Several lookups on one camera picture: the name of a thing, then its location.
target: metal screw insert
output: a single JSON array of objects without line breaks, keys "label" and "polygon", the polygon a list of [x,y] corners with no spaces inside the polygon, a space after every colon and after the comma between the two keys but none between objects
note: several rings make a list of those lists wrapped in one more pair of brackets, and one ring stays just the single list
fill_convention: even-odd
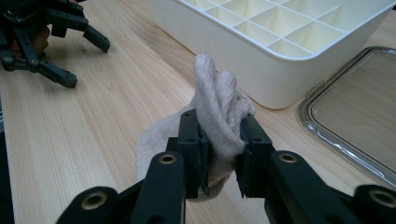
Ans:
[{"label": "metal screw insert", "polygon": [[297,158],[295,158],[293,155],[291,154],[281,154],[279,156],[279,159],[282,160],[283,162],[288,162],[288,163],[295,163],[297,162]]},{"label": "metal screw insert", "polygon": [[107,195],[102,191],[96,191],[87,195],[81,202],[81,207],[85,210],[92,210],[102,206],[107,201]]},{"label": "metal screw insert", "polygon": [[176,157],[173,155],[164,155],[160,157],[160,163],[162,164],[170,164],[176,161]]},{"label": "metal screw insert", "polygon": [[379,204],[389,208],[396,208],[396,197],[385,191],[379,189],[372,189],[369,191],[370,197]]}]

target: clear plastic lid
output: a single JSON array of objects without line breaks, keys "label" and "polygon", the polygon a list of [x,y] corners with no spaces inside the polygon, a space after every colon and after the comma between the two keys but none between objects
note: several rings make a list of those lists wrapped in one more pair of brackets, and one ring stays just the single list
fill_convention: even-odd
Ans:
[{"label": "clear plastic lid", "polygon": [[396,49],[370,47],[300,105],[318,139],[396,189]]}]

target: wooden table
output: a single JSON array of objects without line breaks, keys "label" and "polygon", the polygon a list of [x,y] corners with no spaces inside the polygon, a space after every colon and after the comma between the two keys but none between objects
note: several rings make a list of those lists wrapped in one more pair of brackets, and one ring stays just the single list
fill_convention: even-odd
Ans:
[{"label": "wooden table", "polygon": [[[104,54],[74,31],[49,39],[47,60],[78,76],[75,89],[39,74],[0,72],[17,223],[54,223],[74,197],[94,186],[118,192],[132,186],[139,134],[194,93],[194,55],[156,26],[149,1],[82,5],[112,45]],[[395,11],[367,45],[396,48]],[[303,129],[302,100],[283,110],[257,105],[256,119],[276,149],[303,155],[328,185],[348,194],[376,183]],[[242,199],[234,176],[218,198],[187,203],[187,223],[267,222],[263,199]]]}]

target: white glove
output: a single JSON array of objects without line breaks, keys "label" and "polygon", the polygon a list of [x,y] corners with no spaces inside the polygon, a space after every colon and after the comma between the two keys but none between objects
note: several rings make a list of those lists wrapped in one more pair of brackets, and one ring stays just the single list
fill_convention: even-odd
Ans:
[{"label": "white glove", "polygon": [[180,116],[191,109],[213,146],[208,161],[209,196],[201,191],[196,202],[219,195],[224,183],[236,168],[235,157],[243,153],[245,143],[240,138],[241,120],[256,110],[248,96],[236,86],[235,76],[227,71],[216,72],[207,54],[195,57],[194,73],[197,81],[195,95],[189,105],[168,116],[149,129],[136,145],[137,179],[145,178],[149,163],[156,154],[165,151],[169,137],[177,137]]}]

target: white plastic container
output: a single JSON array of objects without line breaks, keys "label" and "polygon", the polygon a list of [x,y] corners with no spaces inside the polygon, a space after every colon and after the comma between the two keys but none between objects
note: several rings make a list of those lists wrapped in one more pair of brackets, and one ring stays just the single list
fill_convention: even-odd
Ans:
[{"label": "white plastic container", "polygon": [[157,24],[268,108],[285,108],[355,56],[393,0],[151,0]]}]

